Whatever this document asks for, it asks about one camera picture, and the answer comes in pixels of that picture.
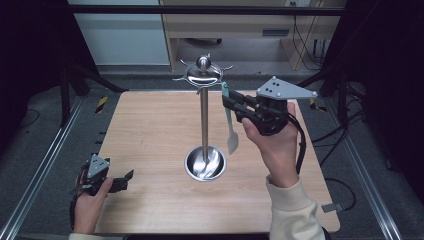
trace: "wooden table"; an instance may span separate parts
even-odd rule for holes
[[[243,92],[255,96],[253,92]],[[301,169],[305,189],[318,205],[331,203],[327,186],[303,118],[307,135]],[[200,97],[195,92],[125,92],[116,107],[99,155],[111,159],[110,176],[134,169],[128,190],[109,194],[98,233],[215,234],[265,233],[271,225],[269,174],[257,147],[235,121],[239,147],[228,154],[229,136],[221,93],[209,92],[209,145],[227,158],[223,176],[199,182],[185,171],[184,159],[201,145]],[[328,231],[340,223],[335,212],[318,208]]]

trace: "person's left hand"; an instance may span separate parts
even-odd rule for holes
[[[113,178],[108,177],[103,182],[95,196],[82,193],[75,206],[74,233],[91,235],[96,229],[97,221],[103,208],[103,202],[112,187]]]

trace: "wrist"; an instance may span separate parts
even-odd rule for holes
[[[271,172],[270,177],[272,184],[279,188],[292,187],[299,181],[299,175],[297,175],[295,170],[279,173]]]
[[[93,235],[94,234],[94,227],[91,227],[91,226],[75,226],[73,233]]]

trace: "sleeve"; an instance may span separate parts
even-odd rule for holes
[[[71,233],[71,235],[69,235],[69,240],[103,240],[103,238],[94,235]]]
[[[270,240],[325,239],[317,218],[317,203],[306,195],[302,180],[290,188],[279,188],[267,177],[272,201]]]

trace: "wall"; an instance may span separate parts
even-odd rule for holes
[[[69,4],[158,5],[157,0],[68,0]],[[75,14],[96,65],[169,65],[157,14]]]

